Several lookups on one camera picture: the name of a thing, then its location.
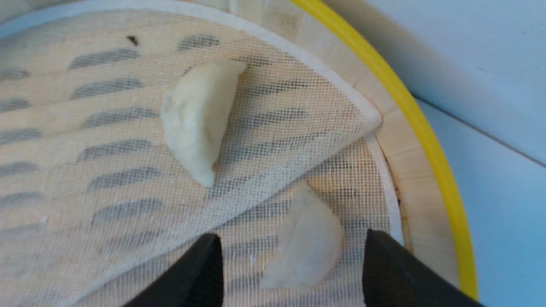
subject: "black tongs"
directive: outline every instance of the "black tongs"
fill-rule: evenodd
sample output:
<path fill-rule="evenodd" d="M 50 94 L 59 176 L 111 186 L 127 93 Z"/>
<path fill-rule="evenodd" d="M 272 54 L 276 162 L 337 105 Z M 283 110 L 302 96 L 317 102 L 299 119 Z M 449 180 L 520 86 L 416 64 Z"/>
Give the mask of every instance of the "black tongs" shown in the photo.
<path fill-rule="evenodd" d="M 446 282 L 387 233 L 368 230 L 362 285 L 367 307 L 483 307 Z M 126 307 L 221 307 L 222 244 L 202 235 Z"/>

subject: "yellow rim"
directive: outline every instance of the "yellow rim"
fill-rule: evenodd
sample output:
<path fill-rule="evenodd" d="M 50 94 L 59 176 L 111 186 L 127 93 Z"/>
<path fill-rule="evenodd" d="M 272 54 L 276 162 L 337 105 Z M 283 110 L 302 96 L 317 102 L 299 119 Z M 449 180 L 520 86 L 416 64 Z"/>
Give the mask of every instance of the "yellow rim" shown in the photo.
<path fill-rule="evenodd" d="M 406 117 L 423 147 L 442 192 L 453 233 L 460 288 L 468 296 L 477 299 L 476 268 L 465 209 L 446 157 L 421 109 L 385 60 L 345 20 L 320 0 L 292 0 L 292 2 L 330 29 L 353 50 L 387 89 Z"/>

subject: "mesh cloth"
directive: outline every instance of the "mesh cloth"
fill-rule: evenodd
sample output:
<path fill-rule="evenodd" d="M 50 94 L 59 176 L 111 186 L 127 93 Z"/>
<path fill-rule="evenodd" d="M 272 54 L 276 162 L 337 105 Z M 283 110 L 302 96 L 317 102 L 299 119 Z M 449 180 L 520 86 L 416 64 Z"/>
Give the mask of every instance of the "mesh cloth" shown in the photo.
<path fill-rule="evenodd" d="M 0 305 L 119 306 L 208 231 L 224 246 L 226 306 L 362 305 L 366 229 L 400 223 L 370 134 L 380 116 L 287 49 L 203 18 L 132 10 L 1 40 Z M 158 114 L 170 83 L 221 58 L 250 67 L 207 189 L 170 153 Z M 309 291 L 259 291 L 301 180 L 341 219 L 341 259 Z"/>

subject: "dark speck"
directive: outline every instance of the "dark speck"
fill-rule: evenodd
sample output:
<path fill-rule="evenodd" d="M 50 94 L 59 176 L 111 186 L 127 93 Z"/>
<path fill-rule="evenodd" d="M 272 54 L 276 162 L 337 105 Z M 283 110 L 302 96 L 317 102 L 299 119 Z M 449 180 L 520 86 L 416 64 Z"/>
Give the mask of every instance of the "dark speck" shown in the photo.
<path fill-rule="evenodd" d="M 138 40 L 136 36 L 128 35 L 127 39 L 130 40 L 133 45 L 138 46 Z"/>

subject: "raw dumpling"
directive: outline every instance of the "raw dumpling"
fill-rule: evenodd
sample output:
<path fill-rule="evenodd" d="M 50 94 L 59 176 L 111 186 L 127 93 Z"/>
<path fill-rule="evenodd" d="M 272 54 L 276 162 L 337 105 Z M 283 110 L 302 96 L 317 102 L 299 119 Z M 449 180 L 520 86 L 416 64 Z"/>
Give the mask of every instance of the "raw dumpling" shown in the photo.
<path fill-rule="evenodd" d="M 298 184 L 290 213 L 277 230 L 277 254 L 260 288 L 304 290 L 319 284 L 341 254 L 343 227 L 305 182 Z"/>
<path fill-rule="evenodd" d="M 246 64 L 222 60 L 192 68 L 168 89 L 161 106 L 167 145 L 197 182 L 214 185 L 212 165 L 218 159 Z"/>

